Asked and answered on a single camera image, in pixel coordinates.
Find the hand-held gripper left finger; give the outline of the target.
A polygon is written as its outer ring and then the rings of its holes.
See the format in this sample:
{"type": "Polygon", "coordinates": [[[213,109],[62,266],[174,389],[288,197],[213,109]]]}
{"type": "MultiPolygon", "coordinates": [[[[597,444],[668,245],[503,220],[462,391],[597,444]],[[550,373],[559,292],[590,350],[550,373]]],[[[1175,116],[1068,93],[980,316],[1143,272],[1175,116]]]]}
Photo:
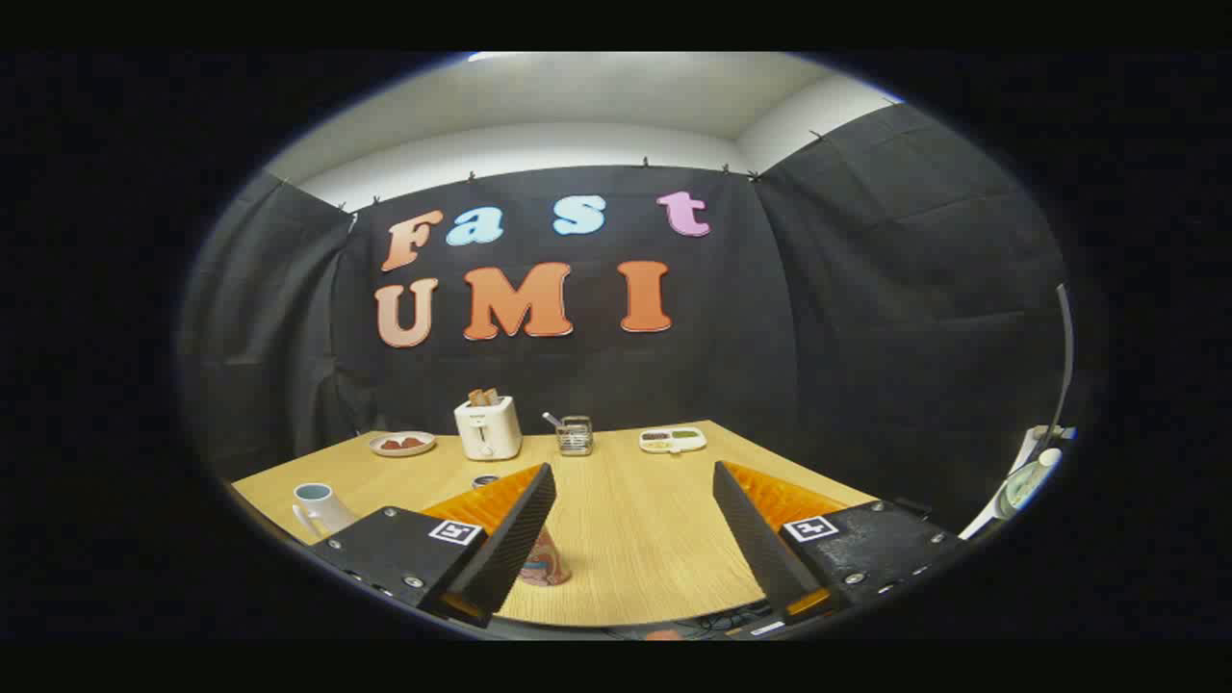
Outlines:
{"type": "Polygon", "coordinates": [[[501,610],[557,499],[549,464],[423,511],[387,506],[310,545],[389,601],[469,626],[501,610]]]}

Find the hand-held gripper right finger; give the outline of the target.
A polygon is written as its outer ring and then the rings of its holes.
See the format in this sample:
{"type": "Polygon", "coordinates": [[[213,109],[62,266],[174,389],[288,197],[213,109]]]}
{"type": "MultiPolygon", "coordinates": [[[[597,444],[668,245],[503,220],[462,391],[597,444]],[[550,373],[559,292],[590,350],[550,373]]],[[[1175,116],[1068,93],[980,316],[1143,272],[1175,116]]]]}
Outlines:
{"type": "Polygon", "coordinates": [[[892,501],[844,506],[731,461],[715,465],[713,498],[788,626],[888,601],[942,571],[966,544],[892,501]]]}

